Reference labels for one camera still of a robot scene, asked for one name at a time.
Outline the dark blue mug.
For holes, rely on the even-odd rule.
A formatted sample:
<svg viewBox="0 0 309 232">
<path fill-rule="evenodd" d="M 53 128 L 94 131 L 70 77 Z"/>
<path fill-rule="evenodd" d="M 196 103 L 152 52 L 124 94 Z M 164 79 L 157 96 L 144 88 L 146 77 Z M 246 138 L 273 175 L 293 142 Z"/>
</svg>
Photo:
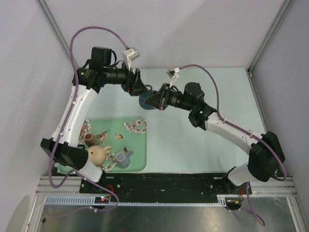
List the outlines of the dark blue mug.
<svg viewBox="0 0 309 232">
<path fill-rule="evenodd" d="M 153 106 L 153 99 L 152 95 L 155 93 L 155 91 L 148 91 L 147 93 L 144 93 L 139 96 L 139 104 L 140 107 L 144 110 L 155 110 L 156 107 Z"/>
</svg>

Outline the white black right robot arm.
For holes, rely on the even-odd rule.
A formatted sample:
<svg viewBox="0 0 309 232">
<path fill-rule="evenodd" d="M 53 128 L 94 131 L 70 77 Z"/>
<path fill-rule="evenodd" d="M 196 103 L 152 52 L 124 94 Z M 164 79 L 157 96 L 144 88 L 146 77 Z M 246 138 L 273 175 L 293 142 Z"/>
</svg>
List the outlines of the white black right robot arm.
<svg viewBox="0 0 309 232">
<path fill-rule="evenodd" d="M 187 83 L 184 92 L 164 83 L 142 103 L 158 110 L 173 106 L 189 111 L 188 119 L 193 127 L 220 135 L 249 156 L 246 163 L 232 168 L 224 176 L 223 188 L 227 193 L 233 194 L 240 185 L 255 179 L 267 182 L 278 169 L 287 176 L 283 166 L 285 156 L 275 133 L 247 130 L 226 120 L 218 110 L 205 103 L 204 96 L 199 83 Z"/>
</svg>

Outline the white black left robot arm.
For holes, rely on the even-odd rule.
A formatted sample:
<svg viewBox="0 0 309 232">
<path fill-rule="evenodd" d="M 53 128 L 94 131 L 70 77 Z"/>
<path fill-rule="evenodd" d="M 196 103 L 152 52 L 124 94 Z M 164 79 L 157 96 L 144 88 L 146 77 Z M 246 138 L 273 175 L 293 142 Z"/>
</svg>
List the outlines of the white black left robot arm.
<svg viewBox="0 0 309 232">
<path fill-rule="evenodd" d="M 41 148 L 50 157 L 49 169 L 55 162 L 70 166 L 91 180 L 90 187 L 97 193 L 107 188 L 102 170 L 91 162 L 88 151 L 78 149 L 80 131 L 93 100 L 106 84 L 120 85 L 130 96 L 140 96 L 149 90 L 142 82 L 140 70 L 133 70 L 131 63 L 139 57 L 134 47 L 123 52 L 120 68 L 111 63 L 115 52 L 110 48 L 93 47 L 91 58 L 75 71 L 70 99 L 64 115 L 50 139 L 43 138 Z"/>
</svg>

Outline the light blue coffee mug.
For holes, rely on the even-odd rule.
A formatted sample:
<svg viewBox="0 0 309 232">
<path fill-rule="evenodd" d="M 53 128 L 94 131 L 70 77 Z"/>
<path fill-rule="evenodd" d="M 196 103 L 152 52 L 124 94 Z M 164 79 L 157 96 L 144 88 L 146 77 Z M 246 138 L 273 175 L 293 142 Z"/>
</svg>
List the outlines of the light blue coffee mug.
<svg viewBox="0 0 309 232">
<path fill-rule="evenodd" d="M 121 169 L 127 168 L 130 165 L 130 158 L 133 154 L 133 151 L 117 153 L 115 155 L 117 166 Z"/>
</svg>

